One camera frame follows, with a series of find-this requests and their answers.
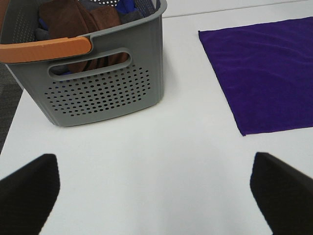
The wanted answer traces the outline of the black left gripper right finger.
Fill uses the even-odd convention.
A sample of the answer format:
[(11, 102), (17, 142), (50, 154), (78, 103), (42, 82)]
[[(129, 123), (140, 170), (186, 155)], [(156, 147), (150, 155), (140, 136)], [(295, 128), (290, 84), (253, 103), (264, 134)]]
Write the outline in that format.
[(255, 154), (252, 195), (274, 235), (313, 233), (313, 180), (275, 156)]

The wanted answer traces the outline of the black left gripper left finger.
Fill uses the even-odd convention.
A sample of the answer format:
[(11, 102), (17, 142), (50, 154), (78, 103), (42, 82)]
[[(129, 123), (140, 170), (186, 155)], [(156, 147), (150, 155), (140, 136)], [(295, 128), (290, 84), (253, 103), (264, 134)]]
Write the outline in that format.
[(60, 191), (54, 154), (43, 154), (0, 181), (0, 233), (38, 235)]

